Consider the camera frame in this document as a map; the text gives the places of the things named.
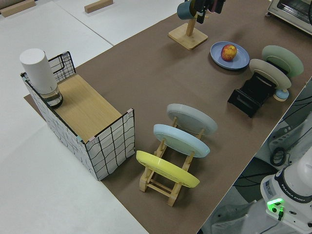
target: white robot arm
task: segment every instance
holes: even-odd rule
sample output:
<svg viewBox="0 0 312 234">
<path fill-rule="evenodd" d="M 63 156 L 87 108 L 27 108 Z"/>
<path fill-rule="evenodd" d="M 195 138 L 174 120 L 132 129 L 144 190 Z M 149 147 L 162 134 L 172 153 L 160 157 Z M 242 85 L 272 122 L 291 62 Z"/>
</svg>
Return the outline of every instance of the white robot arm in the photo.
<svg viewBox="0 0 312 234">
<path fill-rule="evenodd" d="M 266 212 L 302 234 L 312 233 L 312 147 L 293 165 L 261 182 Z"/>
</svg>

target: brown tabletop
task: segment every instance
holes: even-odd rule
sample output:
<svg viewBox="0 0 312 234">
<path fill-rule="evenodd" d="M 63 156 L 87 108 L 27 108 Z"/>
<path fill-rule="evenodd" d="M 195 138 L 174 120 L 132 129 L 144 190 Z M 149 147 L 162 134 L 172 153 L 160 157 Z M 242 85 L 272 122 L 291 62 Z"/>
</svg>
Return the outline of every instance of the brown tabletop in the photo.
<svg viewBox="0 0 312 234">
<path fill-rule="evenodd" d="M 266 0 L 226 1 L 222 14 L 209 15 L 203 24 L 195 25 L 208 40 L 192 51 L 168 37 L 168 32 L 185 23 L 173 15 L 77 68 L 119 112 L 134 108 L 137 150 L 156 150 L 159 141 L 153 126 L 171 124 L 166 114 L 170 103 L 197 108 L 218 124 L 216 133 L 202 138 L 211 153 L 194 158 L 189 169 L 200 184 L 183 187 L 173 207 L 164 195 L 139 190 L 144 167 L 135 156 L 103 180 L 148 232 L 195 234 L 311 77 L 311 36 L 276 17 L 266 17 L 268 4 Z M 250 59 L 261 59 L 266 45 L 282 46 L 299 56 L 305 71 L 292 79 L 288 100 L 271 97 L 249 118 L 227 100 L 252 73 L 248 67 L 230 71 L 215 64 L 210 47 L 218 41 L 239 44 Z M 182 165 L 185 157 L 169 149 L 164 159 Z"/>
</svg>

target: red apple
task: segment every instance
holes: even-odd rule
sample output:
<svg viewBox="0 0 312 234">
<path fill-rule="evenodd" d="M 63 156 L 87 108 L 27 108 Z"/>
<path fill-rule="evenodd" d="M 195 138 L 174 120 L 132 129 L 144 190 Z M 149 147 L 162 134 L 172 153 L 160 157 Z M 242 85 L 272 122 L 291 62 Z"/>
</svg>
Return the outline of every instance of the red apple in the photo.
<svg viewBox="0 0 312 234">
<path fill-rule="evenodd" d="M 231 61 L 237 53 L 237 48 L 232 44 L 225 45 L 221 50 L 221 58 L 224 61 Z"/>
</svg>

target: mug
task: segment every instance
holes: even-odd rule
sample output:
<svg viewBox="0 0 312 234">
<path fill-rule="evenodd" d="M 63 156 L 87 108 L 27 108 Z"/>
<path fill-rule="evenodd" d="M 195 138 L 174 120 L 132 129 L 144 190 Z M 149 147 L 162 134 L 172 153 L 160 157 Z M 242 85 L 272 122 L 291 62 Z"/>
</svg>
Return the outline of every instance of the mug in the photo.
<svg viewBox="0 0 312 234">
<path fill-rule="evenodd" d="M 181 20 L 190 20 L 193 19 L 196 15 L 196 10 L 194 9 L 195 0 L 189 0 L 181 3 L 177 7 L 177 16 Z"/>
</svg>

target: yellow plate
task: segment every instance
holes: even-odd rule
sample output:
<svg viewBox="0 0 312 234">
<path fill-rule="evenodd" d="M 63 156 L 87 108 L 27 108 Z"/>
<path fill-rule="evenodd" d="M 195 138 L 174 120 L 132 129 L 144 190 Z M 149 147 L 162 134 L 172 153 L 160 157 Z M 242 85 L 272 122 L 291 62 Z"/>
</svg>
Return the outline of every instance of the yellow plate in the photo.
<svg viewBox="0 0 312 234">
<path fill-rule="evenodd" d="M 152 154 L 137 151 L 136 159 L 152 171 L 186 187 L 194 188 L 199 184 L 199 179 L 192 174 Z"/>
</svg>

